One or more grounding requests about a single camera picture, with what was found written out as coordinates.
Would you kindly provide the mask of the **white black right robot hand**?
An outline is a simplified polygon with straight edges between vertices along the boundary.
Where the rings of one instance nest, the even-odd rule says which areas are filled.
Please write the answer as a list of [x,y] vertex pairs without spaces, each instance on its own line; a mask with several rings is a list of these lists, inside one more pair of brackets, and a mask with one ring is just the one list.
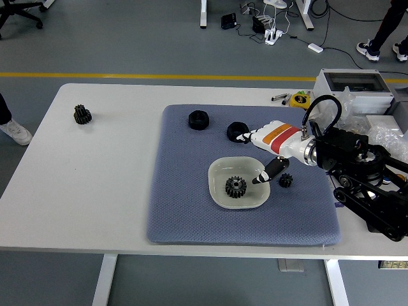
[[257,148],[275,155],[261,173],[252,180],[253,184],[269,182],[289,167],[289,158],[294,157],[301,163],[315,166],[315,137],[301,129],[278,120],[263,127],[235,137],[244,143],[253,143]]

